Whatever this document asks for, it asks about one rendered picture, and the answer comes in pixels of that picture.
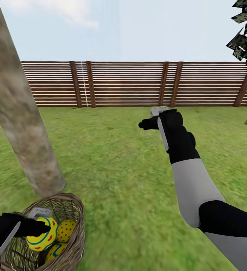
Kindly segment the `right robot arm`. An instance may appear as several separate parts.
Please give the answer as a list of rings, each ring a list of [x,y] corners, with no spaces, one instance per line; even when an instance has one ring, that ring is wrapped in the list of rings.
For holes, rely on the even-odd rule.
[[[160,131],[186,223],[199,228],[239,271],[247,271],[247,212],[226,203],[195,149],[195,137],[176,111],[152,107],[151,118],[138,126]]]

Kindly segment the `easter egg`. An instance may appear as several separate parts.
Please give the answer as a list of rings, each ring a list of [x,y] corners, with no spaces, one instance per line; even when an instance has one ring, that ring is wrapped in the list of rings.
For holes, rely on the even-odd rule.
[[[58,225],[59,234],[56,238],[56,241],[58,243],[65,243],[65,242],[68,243],[75,225],[76,225],[76,221],[73,219],[65,220],[60,225]]]
[[[45,225],[50,226],[51,230],[45,234],[41,234],[39,237],[27,236],[27,244],[29,249],[36,252],[47,250],[56,241],[59,234],[59,227],[55,219],[52,217],[41,217],[37,221],[45,222]]]
[[[45,264],[55,259],[65,248],[67,247],[67,243],[57,243],[54,245],[49,252],[47,253]]]

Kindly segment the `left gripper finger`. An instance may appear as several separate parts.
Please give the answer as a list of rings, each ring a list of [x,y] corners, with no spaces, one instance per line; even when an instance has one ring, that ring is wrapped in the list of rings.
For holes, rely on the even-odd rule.
[[[43,230],[42,230],[42,234],[45,234],[46,232],[49,232],[51,230],[50,226],[45,225]]]

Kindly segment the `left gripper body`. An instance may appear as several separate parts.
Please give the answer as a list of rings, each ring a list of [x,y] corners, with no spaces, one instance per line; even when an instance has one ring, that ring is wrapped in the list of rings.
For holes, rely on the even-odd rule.
[[[24,231],[19,238],[27,237],[27,236],[35,236],[39,237],[42,233],[42,230],[45,226],[45,222],[37,221],[34,219],[26,219],[28,222],[27,229]]]

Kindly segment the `wicker basket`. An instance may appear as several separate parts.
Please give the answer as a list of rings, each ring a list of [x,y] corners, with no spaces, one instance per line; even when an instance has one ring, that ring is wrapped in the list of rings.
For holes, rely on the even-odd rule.
[[[12,213],[27,219],[34,207],[51,210],[52,218],[56,220],[58,225],[68,219],[76,221],[67,247],[55,259],[45,264],[47,253],[58,243],[57,241],[47,250],[36,252],[29,249],[27,239],[23,237],[20,239],[22,249],[20,248],[19,253],[18,249],[16,251],[18,237],[12,238],[0,255],[1,271],[75,271],[85,253],[85,206],[83,206],[81,199],[73,193],[61,192],[38,199],[22,213],[16,211]],[[14,245],[15,250],[13,249]],[[74,256],[72,260],[70,260],[71,255],[69,254]]]

